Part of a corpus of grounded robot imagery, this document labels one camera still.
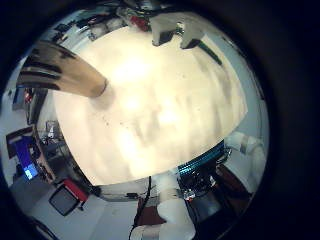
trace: blue object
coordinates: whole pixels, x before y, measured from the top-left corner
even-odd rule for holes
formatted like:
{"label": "blue object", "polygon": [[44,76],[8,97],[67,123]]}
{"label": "blue object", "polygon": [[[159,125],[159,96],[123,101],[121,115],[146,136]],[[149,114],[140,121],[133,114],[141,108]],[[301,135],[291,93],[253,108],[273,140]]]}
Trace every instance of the blue object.
{"label": "blue object", "polygon": [[218,143],[215,147],[208,150],[207,152],[201,154],[199,157],[196,157],[190,162],[180,165],[178,167],[180,176],[193,172],[202,164],[205,164],[212,159],[218,159],[223,154],[224,154],[224,142],[222,141]]}
{"label": "blue object", "polygon": [[29,180],[38,175],[30,156],[29,148],[31,144],[34,144],[34,139],[29,136],[22,136],[20,140],[13,143],[20,164]]}

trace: chair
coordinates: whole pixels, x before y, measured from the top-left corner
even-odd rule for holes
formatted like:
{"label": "chair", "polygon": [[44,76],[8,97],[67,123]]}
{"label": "chair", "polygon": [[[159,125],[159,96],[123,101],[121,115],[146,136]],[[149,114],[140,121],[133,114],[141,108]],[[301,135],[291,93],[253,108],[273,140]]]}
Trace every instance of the chair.
{"label": "chair", "polygon": [[88,199],[88,194],[71,179],[64,179],[56,184],[57,190],[52,194],[49,203],[62,215],[67,216],[79,204],[78,209],[83,211],[83,205]]}

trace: black cable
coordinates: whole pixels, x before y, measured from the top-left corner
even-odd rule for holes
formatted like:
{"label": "black cable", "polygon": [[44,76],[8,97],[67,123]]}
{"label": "black cable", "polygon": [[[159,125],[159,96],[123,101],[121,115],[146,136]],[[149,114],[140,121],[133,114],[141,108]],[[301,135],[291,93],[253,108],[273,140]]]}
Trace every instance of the black cable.
{"label": "black cable", "polygon": [[130,237],[131,237],[131,234],[132,234],[132,231],[135,227],[138,226],[138,221],[140,219],[140,216],[142,214],[142,211],[143,209],[145,208],[148,200],[149,200],[149,197],[150,197],[150,191],[151,191],[151,176],[149,176],[149,185],[148,185],[148,190],[147,190],[147,195],[146,195],[146,198],[144,199],[142,205],[140,206],[140,208],[138,209],[137,211],[137,214],[136,216],[134,217],[134,221],[133,221],[133,225],[132,225],[132,228],[131,228],[131,231],[130,231],[130,234],[129,234],[129,240],[130,240]]}
{"label": "black cable", "polygon": [[186,202],[189,208],[191,209],[192,215],[194,217],[193,224],[196,225],[198,223],[198,216],[197,216],[196,210],[192,207],[189,201],[186,201]]}
{"label": "black cable", "polygon": [[144,194],[146,194],[147,192],[148,192],[148,190],[145,191],[145,192],[143,192],[143,193],[140,193],[139,196],[144,195]]}

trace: white table surface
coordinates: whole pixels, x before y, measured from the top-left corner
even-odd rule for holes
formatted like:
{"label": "white table surface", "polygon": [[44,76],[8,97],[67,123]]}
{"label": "white table surface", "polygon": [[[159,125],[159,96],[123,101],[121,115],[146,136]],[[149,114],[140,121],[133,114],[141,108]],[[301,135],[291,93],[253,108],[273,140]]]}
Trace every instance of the white table surface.
{"label": "white table surface", "polygon": [[180,42],[174,36],[154,47],[151,33],[113,31],[79,54],[108,79],[104,94],[54,92],[66,142],[92,184],[131,181],[188,162],[245,116],[234,72],[198,47],[181,50]]}

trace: wire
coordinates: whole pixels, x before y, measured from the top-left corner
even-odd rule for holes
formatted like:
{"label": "wire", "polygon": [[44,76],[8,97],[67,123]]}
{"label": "wire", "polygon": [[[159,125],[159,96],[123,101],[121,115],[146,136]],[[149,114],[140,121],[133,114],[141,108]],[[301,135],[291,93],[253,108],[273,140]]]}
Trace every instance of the wire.
{"label": "wire", "polygon": [[145,192],[143,192],[143,193],[140,193],[139,196],[144,195],[144,194],[146,194],[147,192],[148,192],[148,190],[145,191]]}
{"label": "wire", "polygon": [[186,201],[186,202],[187,202],[187,205],[189,206],[189,208],[191,209],[192,215],[194,217],[193,224],[196,225],[198,223],[198,216],[197,216],[196,210],[194,209],[194,207],[192,207],[192,205],[189,201]]}
{"label": "wire", "polygon": [[130,240],[130,237],[131,237],[131,234],[132,234],[132,231],[135,227],[138,226],[138,221],[140,219],[140,216],[142,214],[142,211],[143,209],[145,208],[148,200],[149,200],[149,197],[150,197],[150,191],[151,191],[151,176],[149,176],[149,185],[148,185],[148,190],[147,190],[147,195],[146,195],[146,198],[144,199],[142,205],[140,206],[140,208],[138,209],[137,211],[137,214],[136,216],[134,217],[134,221],[133,221],[133,225],[132,225],[132,228],[131,228],[131,231],[130,231],[130,234],[129,234],[129,240]]}

